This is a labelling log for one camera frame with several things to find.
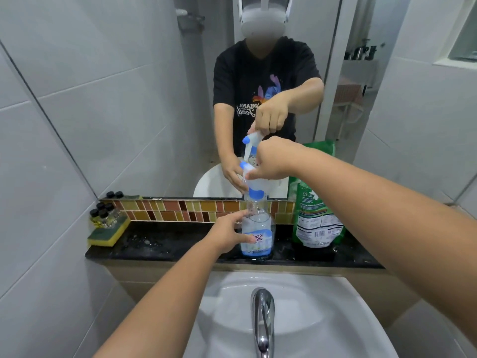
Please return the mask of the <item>clear spray bottle blue trigger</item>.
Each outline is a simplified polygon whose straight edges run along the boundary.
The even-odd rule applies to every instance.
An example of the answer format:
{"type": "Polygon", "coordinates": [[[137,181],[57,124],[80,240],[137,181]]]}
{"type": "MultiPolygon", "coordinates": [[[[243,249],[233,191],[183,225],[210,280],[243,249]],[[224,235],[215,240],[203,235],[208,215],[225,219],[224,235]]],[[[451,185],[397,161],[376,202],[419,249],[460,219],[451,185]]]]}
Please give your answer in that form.
{"type": "Polygon", "coordinates": [[[254,237],[253,243],[241,243],[242,254],[247,258],[264,258],[271,255],[275,237],[275,222],[268,204],[269,181],[244,178],[248,192],[244,196],[248,216],[242,219],[243,234],[254,237]]]}

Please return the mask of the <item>person's left forearm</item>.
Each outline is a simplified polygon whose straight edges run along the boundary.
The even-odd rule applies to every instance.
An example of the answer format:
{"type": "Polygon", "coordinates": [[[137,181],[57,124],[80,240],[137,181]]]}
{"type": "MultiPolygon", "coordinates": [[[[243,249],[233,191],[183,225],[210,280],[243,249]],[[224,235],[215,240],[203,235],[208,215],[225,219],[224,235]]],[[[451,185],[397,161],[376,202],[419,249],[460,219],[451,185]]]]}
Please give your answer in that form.
{"type": "Polygon", "coordinates": [[[195,244],[149,290],[93,358],[181,358],[212,267],[233,247],[211,237],[195,244]]]}

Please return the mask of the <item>chrome faucet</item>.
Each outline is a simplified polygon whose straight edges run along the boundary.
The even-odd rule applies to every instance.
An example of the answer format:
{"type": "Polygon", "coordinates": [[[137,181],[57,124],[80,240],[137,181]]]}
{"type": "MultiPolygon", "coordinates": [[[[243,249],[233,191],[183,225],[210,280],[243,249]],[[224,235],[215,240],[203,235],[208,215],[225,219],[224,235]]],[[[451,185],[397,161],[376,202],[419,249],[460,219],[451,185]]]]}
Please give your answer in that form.
{"type": "Polygon", "coordinates": [[[275,302],[267,289],[257,287],[253,290],[251,311],[257,358],[273,358],[275,352],[275,302]]]}

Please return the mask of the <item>wall mirror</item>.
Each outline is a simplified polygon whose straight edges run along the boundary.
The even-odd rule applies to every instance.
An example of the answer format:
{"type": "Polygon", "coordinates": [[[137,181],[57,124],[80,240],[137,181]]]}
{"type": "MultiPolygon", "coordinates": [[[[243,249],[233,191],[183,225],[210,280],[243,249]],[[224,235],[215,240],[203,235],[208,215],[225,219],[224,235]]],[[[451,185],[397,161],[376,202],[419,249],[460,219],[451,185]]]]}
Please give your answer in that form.
{"type": "Polygon", "coordinates": [[[440,202],[477,194],[477,0],[0,0],[0,199],[58,202],[73,175],[97,198],[241,197],[239,165],[261,102],[288,101],[297,143],[335,138],[333,99],[364,85],[344,60],[354,18],[391,37],[379,86],[353,107],[336,157],[440,202]]]}

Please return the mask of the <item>yellow green sponge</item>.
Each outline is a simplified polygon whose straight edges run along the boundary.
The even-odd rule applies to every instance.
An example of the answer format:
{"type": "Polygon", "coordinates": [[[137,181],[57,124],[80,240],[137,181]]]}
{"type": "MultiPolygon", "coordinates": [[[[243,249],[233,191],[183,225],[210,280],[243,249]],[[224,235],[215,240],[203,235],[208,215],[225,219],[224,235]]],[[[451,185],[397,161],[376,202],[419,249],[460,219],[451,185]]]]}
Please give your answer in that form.
{"type": "Polygon", "coordinates": [[[127,215],[121,215],[112,227],[96,228],[88,237],[90,246],[113,247],[128,228],[131,220],[127,215]]]}

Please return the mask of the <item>white ceramic sink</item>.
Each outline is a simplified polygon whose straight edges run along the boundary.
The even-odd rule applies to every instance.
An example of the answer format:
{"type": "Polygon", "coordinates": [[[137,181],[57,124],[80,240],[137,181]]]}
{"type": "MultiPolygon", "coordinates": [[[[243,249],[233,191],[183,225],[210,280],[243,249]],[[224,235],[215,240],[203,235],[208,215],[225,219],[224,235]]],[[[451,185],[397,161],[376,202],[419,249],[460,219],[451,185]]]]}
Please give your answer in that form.
{"type": "Polygon", "coordinates": [[[398,358],[383,327],[343,277],[214,271],[183,358],[257,358],[251,295],[275,302],[273,358],[398,358]]]}

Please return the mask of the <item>black stone counter ledge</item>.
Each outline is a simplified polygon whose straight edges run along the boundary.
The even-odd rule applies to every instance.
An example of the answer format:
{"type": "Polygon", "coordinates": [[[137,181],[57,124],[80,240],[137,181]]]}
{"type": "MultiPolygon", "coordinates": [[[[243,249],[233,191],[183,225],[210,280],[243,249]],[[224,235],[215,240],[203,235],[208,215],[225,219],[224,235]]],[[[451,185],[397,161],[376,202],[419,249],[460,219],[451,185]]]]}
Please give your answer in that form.
{"type": "MultiPolygon", "coordinates": [[[[113,247],[90,247],[85,257],[94,261],[178,261],[210,231],[211,223],[132,222],[113,247]]],[[[384,267],[350,233],[342,242],[325,249],[306,249],[292,242],[292,225],[278,224],[268,257],[245,257],[240,247],[219,257],[219,264],[293,267],[357,268],[384,267]]]]}

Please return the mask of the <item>green refill pouch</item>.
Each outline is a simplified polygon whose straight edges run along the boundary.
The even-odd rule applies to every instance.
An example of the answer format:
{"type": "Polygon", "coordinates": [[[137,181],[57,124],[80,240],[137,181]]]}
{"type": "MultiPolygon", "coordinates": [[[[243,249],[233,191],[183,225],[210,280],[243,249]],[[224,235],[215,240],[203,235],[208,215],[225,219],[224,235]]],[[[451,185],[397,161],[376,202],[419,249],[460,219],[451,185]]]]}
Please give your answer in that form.
{"type": "Polygon", "coordinates": [[[294,244],[314,250],[341,244],[347,229],[307,183],[290,177],[288,200],[295,202],[291,237],[294,244]]]}

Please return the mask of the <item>person's left hand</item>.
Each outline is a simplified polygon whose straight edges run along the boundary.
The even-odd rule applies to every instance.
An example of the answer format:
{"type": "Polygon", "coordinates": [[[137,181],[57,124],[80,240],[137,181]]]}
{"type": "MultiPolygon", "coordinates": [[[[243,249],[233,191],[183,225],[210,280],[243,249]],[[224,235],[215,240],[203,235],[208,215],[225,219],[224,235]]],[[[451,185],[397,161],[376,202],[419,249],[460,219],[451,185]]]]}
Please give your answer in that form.
{"type": "Polygon", "coordinates": [[[236,245],[234,244],[235,224],[248,217],[247,210],[240,210],[217,218],[217,221],[205,237],[205,245],[211,248],[215,255],[219,257],[230,252],[236,245]]]}

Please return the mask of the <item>person's right forearm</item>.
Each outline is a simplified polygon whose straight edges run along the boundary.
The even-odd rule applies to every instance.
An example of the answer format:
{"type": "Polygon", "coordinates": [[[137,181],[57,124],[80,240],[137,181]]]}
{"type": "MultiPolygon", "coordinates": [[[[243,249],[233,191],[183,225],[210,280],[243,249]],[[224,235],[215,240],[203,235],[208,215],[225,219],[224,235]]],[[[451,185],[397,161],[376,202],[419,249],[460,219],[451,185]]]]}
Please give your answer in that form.
{"type": "Polygon", "coordinates": [[[317,150],[299,145],[291,161],[374,258],[477,347],[477,221],[317,150]]]}

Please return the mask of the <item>person's right hand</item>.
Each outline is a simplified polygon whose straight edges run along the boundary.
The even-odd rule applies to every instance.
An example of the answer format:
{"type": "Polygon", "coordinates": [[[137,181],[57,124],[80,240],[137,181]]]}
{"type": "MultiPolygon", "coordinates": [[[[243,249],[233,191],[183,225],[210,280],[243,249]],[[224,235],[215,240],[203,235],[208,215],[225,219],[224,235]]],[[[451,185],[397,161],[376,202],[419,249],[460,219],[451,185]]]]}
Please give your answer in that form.
{"type": "Polygon", "coordinates": [[[273,136],[258,145],[258,167],[269,168],[273,171],[273,180],[280,180],[298,171],[298,165],[307,151],[308,148],[302,144],[273,136]]]}

